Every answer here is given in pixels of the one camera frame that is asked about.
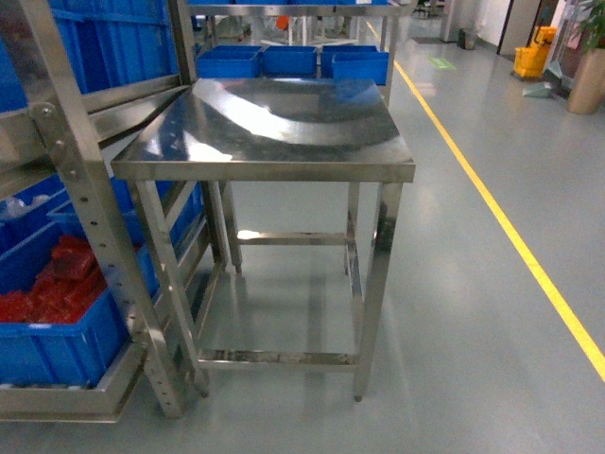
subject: shelf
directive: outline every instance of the shelf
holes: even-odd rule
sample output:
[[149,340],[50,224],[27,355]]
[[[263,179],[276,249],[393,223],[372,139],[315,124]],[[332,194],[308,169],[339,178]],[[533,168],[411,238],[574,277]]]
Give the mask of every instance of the shelf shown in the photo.
[[115,423],[143,372],[145,349],[127,343],[98,386],[3,388],[0,421]]
[[401,16],[411,3],[385,5],[189,5],[194,15],[206,16]]
[[41,182],[55,173],[48,156],[41,156],[0,172],[0,200]]

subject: table leg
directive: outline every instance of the table leg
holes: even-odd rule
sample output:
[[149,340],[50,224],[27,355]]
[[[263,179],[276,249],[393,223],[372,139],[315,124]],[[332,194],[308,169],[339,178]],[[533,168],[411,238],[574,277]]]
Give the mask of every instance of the table leg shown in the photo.
[[380,26],[380,51],[384,52],[387,46],[387,28],[389,26],[389,17],[385,16],[382,18],[382,25]]
[[225,230],[223,229],[223,203],[220,197],[220,187],[217,182],[202,183],[204,205],[209,206],[206,210],[208,223],[210,225],[210,238],[212,244],[213,258],[222,264],[223,269],[229,262],[227,255]]
[[231,261],[237,274],[242,273],[242,250],[237,239],[237,219],[235,218],[235,208],[233,207],[233,189],[231,182],[221,185],[223,212],[225,215],[225,229],[227,230],[227,241],[229,242],[229,251],[231,252]]
[[395,54],[397,53],[397,37],[399,36],[399,16],[391,17],[390,44],[389,44],[389,67],[387,69],[387,86],[385,87],[385,104],[390,102],[390,88],[393,83],[393,70],[395,66]]
[[210,39],[212,40],[212,47],[217,47],[218,46],[218,36],[216,34],[216,17],[215,16],[211,16],[210,17]]
[[357,402],[361,401],[368,389],[402,188],[402,183],[382,183],[378,190],[361,341],[354,375],[354,397]]
[[206,376],[198,363],[198,345],[194,338],[195,324],[191,314],[191,305],[187,298],[179,261],[170,239],[170,228],[166,223],[162,201],[156,183],[141,181],[130,185],[135,203],[140,203],[139,212],[145,213],[144,232],[146,234],[149,255],[158,276],[162,293],[172,302],[174,320],[178,326],[183,356],[194,373],[194,383],[207,394]]
[[[353,225],[353,232],[356,234],[357,232],[357,213],[359,212],[359,183],[349,183],[349,201],[347,204],[347,223],[345,225],[345,233],[348,232],[349,220]],[[347,245],[345,245],[344,250],[344,272],[349,273],[348,266],[348,258],[347,258]]]

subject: trash can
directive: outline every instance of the trash can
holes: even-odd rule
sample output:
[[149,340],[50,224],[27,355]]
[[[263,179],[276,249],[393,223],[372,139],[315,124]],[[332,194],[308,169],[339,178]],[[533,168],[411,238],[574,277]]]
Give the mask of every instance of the trash can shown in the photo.
[[458,47],[473,50],[476,44],[476,32],[471,28],[461,28],[458,31]]

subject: white wall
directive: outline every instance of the white wall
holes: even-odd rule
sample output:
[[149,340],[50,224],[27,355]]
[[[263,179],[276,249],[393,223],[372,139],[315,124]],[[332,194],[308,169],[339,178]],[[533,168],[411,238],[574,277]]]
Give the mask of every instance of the white wall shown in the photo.
[[479,28],[479,38],[493,45],[500,43],[509,3],[510,0],[478,0],[475,24]]

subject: blue plastic bin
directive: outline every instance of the blue plastic bin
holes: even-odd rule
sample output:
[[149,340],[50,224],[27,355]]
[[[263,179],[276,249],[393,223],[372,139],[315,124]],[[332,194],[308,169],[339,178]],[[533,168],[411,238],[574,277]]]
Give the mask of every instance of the blue plastic bin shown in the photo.
[[[60,235],[56,223],[48,224],[1,255],[0,293],[29,290],[50,261],[50,250]],[[0,323],[0,382],[95,386],[127,337],[108,291],[78,323]]]
[[55,16],[59,34],[63,39],[65,52],[72,64],[72,70],[74,71],[79,90],[82,93],[89,93],[92,90],[86,83],[84,59],[80,47],[80,37],[78,35],[78,27],[84,23],[84,16],[82,14],[59,9],[53,9],[53,16]]
[[211,50],[197,59],[198,76],[203,79],[258,78],[261,74],[259,52]]
[[287,5],[287,0],[235,0],[237,5]]
[[388,68],[389,52],[340,53],[332,59],[334,79],[372,79],[385,85]]
[[[84,24],[84,16],[58,9],[53,9],[53,15],[55,16],[55,22],[57,23],[57,28],[59,29],[80,91],[82,93],[89,93],[94,90],[107,88],[102,85],[99,86],[99,84],[87,83],[84,60],[89,58],[89,56],[86,55],[85,58],[82,55],[79,29]],[[0,96],[0,112],[14,111],[27,106],[26,94],[10,62],[7,49],[2,43],[0,43],[0,90],[2,92],[2,96]]]
[[0,255],[14,246],[14,240],[6,224],[0,222]]
[[161,18],[117,13],[90,17],[111,87],[172,74],[170,27]]
[[[9,234],[11,244],[16,244],[42,229],[48,223],[46,214],[69,199],[57,175],[18,192],[14,197],[23,201],[25,205],[31,205],[34,198],[41,195],[50,197],[19,217],[0,218],[0,221],[5,224],[5,233]],[[6,202],[0,201],[0,211],[4,210],[5,207]]]
[[314,77],[317,49],[313,45],[272,45],[263,52],[263,69],[268,76]]
[[167,17],[166,0],[90,0],[95,12],[131,14],[157,19]]
[[9,53],[0,40],[0,112],[16,111],[27,106],[26,94],[10,62]]
[[369,53],[377,52],[375,45],[325,45],[321,50],[321,76],[330,78],[332,72],[332,58],[338,53]]
[[263,50],[262,45],[216,45],[209,52],[260,52]]
[[229,5],[231,0],[189,0],[189,5]]
[[48,0],[50,8],[63,11],[90,13],[93,12],[92,0]]
[[[160,196],[165,193],[169,186],[170,183],[168,182],[158,182],[158,192],[160,193]],[[114,189],[116,187],[118,188],[118,191],[116,191],[115,194],[118,200],[118,206],[120,206],[120,208],[127,208],[129,204],[132,204],[130,193],[122,190],[121,183],[115,184]],[[185,206],[182,208],[181,214],[177,218],[172,230],[170,231],[170,238],[172,239],[173,244],[177,244],[182,236],[188,231],[191,223],[202,213],[203,203],[201,201],[201,190],[199,184],[197,184],[196,188],[189,196]],[[126,222],[126,228],[129,232],[132,243],[145,243],[143,228],[141,227],[141,223],[139,222],[139,218],[137,217],[135,210],[133,208],[128,211],[125,210],[123,212],[123,217],[124,221]],[[86,237],[84,228],[82,227],[82,224],[78,219],[78,215],[76,214],[76,210],[74,209],[74,205],[70,201],[48,213],[48,218],[57,222],[64,234],[79,236],[81,238]]]

